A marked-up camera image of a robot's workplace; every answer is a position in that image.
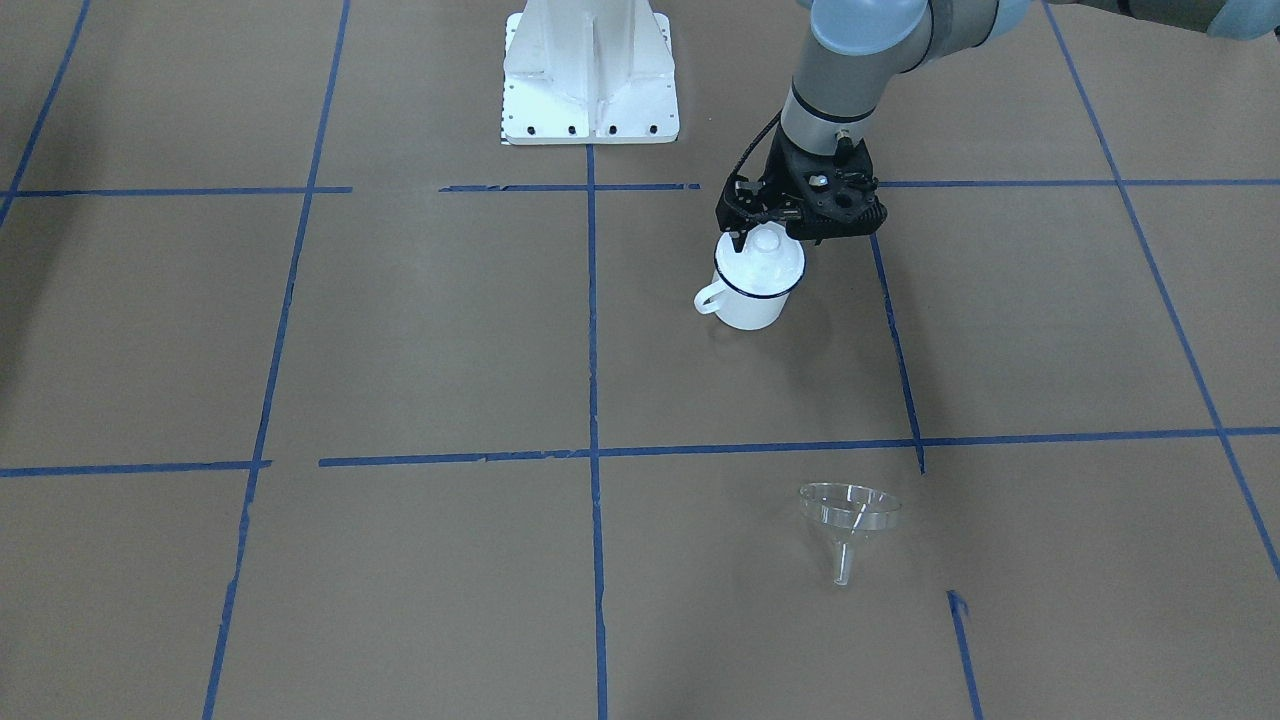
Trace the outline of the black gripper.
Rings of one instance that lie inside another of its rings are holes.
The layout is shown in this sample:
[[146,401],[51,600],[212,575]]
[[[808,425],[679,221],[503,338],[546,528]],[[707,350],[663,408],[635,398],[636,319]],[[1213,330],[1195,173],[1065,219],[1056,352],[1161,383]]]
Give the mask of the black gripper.
[[749,179],[744,173],[762,137],[753,140],[735,163],[724,181],[716,205],[718,231],[728,233],[733,252],[742,252],[749,229],[776,222],[788,233],[812,233],[803,206],[803,196],[790,170],[788,161],[797,146],[787,136],[774,136],[762,176]]

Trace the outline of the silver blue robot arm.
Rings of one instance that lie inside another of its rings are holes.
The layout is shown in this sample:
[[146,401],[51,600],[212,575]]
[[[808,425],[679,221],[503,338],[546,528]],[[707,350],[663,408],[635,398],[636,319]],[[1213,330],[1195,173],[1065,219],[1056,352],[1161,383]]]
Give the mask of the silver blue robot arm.
[[733,168],[716,219],[733,251],[768,223],[800,242],[876,233],[888,213],[865,136],[893,77],[1014,29],[1027,1],[809,1],[809,29],[780,111],[759,132],[759,178]]

